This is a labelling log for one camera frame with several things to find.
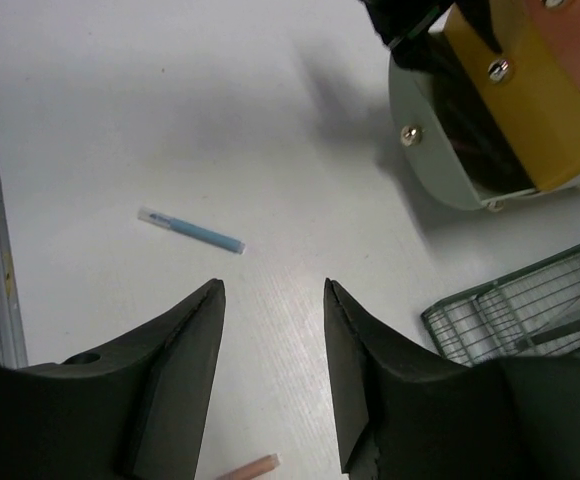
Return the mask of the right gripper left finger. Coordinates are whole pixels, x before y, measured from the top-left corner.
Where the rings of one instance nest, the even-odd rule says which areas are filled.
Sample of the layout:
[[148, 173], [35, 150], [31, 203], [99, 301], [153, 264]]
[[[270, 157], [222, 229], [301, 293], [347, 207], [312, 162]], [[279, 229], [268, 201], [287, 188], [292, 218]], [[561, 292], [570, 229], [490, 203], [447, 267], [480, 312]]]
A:
[[0, 366], [0, 479], [191, 479], [225, 315], [213, 279], [61, 363]]

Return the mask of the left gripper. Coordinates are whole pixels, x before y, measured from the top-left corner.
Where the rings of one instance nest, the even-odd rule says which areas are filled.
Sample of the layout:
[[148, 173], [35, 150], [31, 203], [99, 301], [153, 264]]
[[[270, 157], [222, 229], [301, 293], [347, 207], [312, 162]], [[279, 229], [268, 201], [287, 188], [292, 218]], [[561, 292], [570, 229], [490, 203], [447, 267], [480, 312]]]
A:
[[429, 34], [430, 27], [453, 5], [491, 51], [502, 52], [487, 1], [364, 0], [363, 4], [375, 32], [401, 69], [425, 73], [457, 71], [444, 48]]

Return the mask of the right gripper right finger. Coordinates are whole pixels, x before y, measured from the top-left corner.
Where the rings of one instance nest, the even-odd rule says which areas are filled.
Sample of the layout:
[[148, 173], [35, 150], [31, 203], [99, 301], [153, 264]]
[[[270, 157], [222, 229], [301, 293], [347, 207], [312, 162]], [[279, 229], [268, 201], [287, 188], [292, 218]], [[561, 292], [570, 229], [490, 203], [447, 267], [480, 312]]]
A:
[[342, 472], [351, 479], [580, 479], [580, 358], [466, 367], [324, 285]]

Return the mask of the round drawer storage box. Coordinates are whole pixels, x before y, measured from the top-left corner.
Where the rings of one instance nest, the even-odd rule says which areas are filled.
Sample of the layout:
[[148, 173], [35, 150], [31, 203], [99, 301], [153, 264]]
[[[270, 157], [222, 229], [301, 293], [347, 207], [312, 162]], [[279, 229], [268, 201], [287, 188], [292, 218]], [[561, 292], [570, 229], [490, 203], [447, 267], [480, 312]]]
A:
[[487, 1], [490, 50], [451, 6], [429, 29], [455, 73], [399, 68], [389, 99], [423, 188], [463, 211], [580, 186], [580, 1]]

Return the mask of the orange pen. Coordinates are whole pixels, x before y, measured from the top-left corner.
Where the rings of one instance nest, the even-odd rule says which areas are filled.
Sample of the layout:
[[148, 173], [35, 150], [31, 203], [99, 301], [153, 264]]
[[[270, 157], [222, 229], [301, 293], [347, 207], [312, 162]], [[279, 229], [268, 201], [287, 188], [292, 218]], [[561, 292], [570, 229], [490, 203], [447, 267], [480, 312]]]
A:
[[217, 480], [252, 480], [274, 471], [279, 465], [279, 456], [270, 454], [233, 469], [217, 477]]

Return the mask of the blue pen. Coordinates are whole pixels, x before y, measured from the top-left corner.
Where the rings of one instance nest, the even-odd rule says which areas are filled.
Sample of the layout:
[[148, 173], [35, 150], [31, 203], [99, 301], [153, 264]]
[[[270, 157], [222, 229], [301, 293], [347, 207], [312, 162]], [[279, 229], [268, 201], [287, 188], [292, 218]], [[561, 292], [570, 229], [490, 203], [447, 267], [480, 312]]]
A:
[[138, 210], [137, 218], [231, 253], [242, 254], [245, 251], [245, 244], [239, 239], [145, 207]]

